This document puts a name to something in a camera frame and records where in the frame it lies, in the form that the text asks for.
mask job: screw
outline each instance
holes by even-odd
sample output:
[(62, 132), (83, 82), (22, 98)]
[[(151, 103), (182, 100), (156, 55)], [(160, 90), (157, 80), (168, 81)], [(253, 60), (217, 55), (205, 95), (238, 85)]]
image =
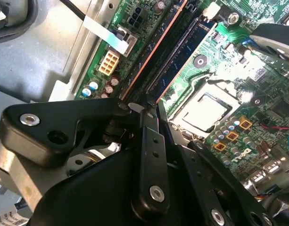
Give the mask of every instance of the screw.
[(268, 225), (272, 226), (271, 220), (265, 214), (263, 214), (263, 218), (267, 222)]
[(152, 187), (149, 188), (149, 194), (152, 197), (152, 199), (157, 202), (163, 202), (165, 199), (164, 192), (157, 185), (153, 185)]
[(201, 144), (200, 142), (196, 142), (196, 145), (197, 145), (197, 147), (198, 147), (199, 149), (203, 149), (203, 146), (202, 146), (202, 144)]
[(171, 127), (176, 131), (178, 130), (178, 127), (175, 124), (171, 124)]
[(40, 123), (40, 118), (34, 114), (22, 114), (20, 121), (26, 126), (37, 126)]
[(228, 16), (228, 23), (229, 24), (235, 24), (239, 20), (239, 15), (237, 13), (230, 13)]
[(225, 224), (225, 220), (224, 220), (223, 216), (216, 209), (211, 210), (211, 215), (218, 225), (223, 226)]
[(122, 104), (122, 103), (119, 103), (119, 107), (122, 109), (122, 110), (127, 110), (127, 106), (125, 104)]

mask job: green circuit board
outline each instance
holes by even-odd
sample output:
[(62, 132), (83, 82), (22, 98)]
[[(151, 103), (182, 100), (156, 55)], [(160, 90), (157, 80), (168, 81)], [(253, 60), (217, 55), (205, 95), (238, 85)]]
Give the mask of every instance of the green circuit board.
[[(205, 8), (209, 4), (210, 1), (205, 0), (200, 7)], [(226, 147), (221, 152), (214, 148), (215, 144), (210, 138), (214, 132), (206, 139), (206, 144), (219, 159), (223, 155), (228, 156), (231, 163), (227, 167), (234, 176), (239, 180), (245, 180), (253, 172), (262, 170), (266, 163), (275, 161), (271, 155), (267, 159), (262, 158), (256, 149), (245, 144), (243, 141), (245, 137), (251, 138), (256, 144), (262, 141), (267, 142), (269, 146), (279, 144), (289, 154), (289, 129), (265, 129), (260, 126), (263, 120), (268, 121), (268, 126), (289, 126), (289, 75), (284, 76), (281, 70), (283, 68), (289, 72), (289, 65), (286, 67), (281, 60), (263, 54), (252, 54), (244, 66), (241, 63), (243, 56), (237, 49), (259, 24), (281, 23), (289, 13), (289, 1), (223, 0), (217, 4), (225, 4), (237, 10), (242, 15), (240, 23), (232, 27), (220, 23), (216, 27), (214, 34), (208, 37), (189, 58), (164, 95), (163, 101), (170, 117), (192, 95), (192, 92), (195, 94), (194, 90), (201, 86), (201, 82), (198, 81), (193, 90), (191, 81), (205, 73), (215, 73), (219, 79), (234, 81), (239, 100), (244, 93), (249, 95), (249, 99), (241, 101), (240, 108), (232, 116), (237, 118), (246, 116), (253, 125), (247, 130), (236, 126), (235, 132), (239, 137), (234, 141), (226, 138), (222, 140), (221, 143)], [(193, 63), (199, 55), (207, 57), (208, 63), (203, 68), (196, 68)], [(166, 101), (173, 90), (176, 99)], [(273, 113), (283, 111), (284, 108), (287, 110), (283, 117)], [(231, 152), (232, 147), (238, 147), (241, 152), (250, 148), (251, 152), (237, 161), (232, 161), (235, 158)]]
[[(114, 33), (116, 33), (119, 26), (122, 26), (123, 28), (129, 30), (132, 33), (132, 35), (138, 37), (138, 40), (135, 46), (133, 47), (132, 51), (128, 55), (128, 57), (120, 56), (119, 64), (116, 67), (116, 72), (119, 75), (120, 81), (123, 81), (125, 79), (135, 60), (143, 50), (143, 47), (145, 46), (146, 42), (150, 39), (152, 33), (158, 26), (161, 18), (165, 15), (164, 13), (161, 13), (160, 15), (156, 15), (154, 13), (153, 7), (155, 3), (156, 3), (155, 0), (121, 0), (114, 17), (110, 25), (108, 26), (108, 30), (114, 31)], [(171, 1), (166, 0), (165, 4), (166, 7), (168, 8), (171, 5)], [(145, 10), (146, 12), (145, 21), (140, 26), (139, 29), (135, 29), (135, 27), (132, 27), (128, 23), (128, 20), (133, 14), (133, 11), (137, 7), (141, 8), (143, 11)], [(110, 46), (105, 41), (102, 41), (97, 49), (95, 57), (87, 71), (87, 74), (82, 81), (82, 84), (77, 92), (75, 99), (100, 98), (100, 95), (103, 92), (105, 84), (111, 78), (111, 76), (105, 75), (104, 73), (99, 71), (99, 66), (101, 65), (102, 60), (104, 59), (109, 49)], [(92, 94), (89, 97), (85, 97), (84, 95), (82, 95), (82, 90), (86, 86), (88, 86), (93, 79), (97, 79), (99, 81), (99, 87), (95, 92), (92, 92)], [(116, 93), (117, 89), (118, 87), (116, 87), (112, 95)]]

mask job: integrated circuit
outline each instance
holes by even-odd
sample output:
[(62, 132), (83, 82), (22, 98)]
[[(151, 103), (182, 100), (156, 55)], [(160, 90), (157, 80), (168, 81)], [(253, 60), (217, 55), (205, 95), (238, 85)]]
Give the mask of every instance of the integrated circuit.
[(289, 103), (287, 100), (281, 100), (271, 107), (272, 112), (278, 115), (280, 118), (286, 118), (289, 116)]

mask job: surface mount component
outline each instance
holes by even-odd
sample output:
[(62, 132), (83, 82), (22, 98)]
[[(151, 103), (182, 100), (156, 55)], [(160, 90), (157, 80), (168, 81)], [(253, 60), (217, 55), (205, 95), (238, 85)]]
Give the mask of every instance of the surface mount component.
[(170, 120), (197, 136), (207, 137), (216, 125), (228, 119), (239, 106), (236, 97), (216, 84), (206, 82)]

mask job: orange capacitor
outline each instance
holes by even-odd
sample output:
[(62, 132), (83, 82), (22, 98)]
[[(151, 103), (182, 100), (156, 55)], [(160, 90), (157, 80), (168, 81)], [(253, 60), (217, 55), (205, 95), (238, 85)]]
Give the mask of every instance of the orange capacitor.
[(271, 151), (270, 145), (267, 143), (267, 141), (262, 141), (261, 142), (261, 146), (263, 148), (263, 150), (268, 153), (269, 151)]
[(266, 151), (263, 150), (263, 147), (261, 145), (257, 145), (256, 146), (256, 150), (258, 151), (258, 153), (264, 158), (264, 159), (267, 159), (269, 156), (268, 156), (268, 153)]

